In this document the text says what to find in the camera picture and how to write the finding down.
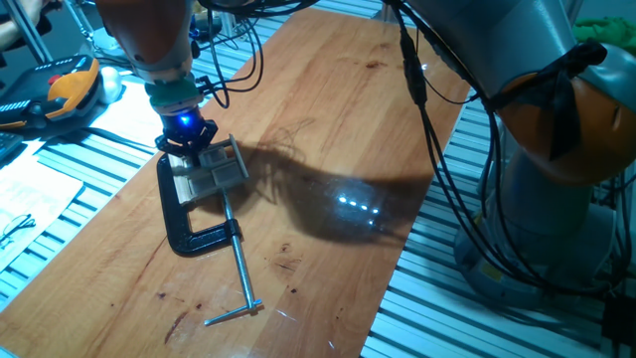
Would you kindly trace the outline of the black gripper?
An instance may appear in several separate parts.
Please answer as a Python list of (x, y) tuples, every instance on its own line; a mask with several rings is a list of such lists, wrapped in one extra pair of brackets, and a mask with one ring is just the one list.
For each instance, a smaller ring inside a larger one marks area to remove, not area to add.
[[(155, 138), (157, 149), (178, 157), (194, 156), (194, 165), (199, 167), (200, 153), (210, 146), (218, 132), (216, 123), (211, 119), (205, 121), (197, 106), (162, 114), (161, 119), (164, 134)], [(194, 140), (193, 149), (187, 142)]]

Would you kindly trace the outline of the person's bare hand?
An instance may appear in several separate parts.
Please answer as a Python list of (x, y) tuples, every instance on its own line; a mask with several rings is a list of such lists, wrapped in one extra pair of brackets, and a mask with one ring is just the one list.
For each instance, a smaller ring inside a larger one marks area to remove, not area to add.
[(20, 3), (33, 23), (38, 23), (43, 9), (49, 0), (20, 0)]

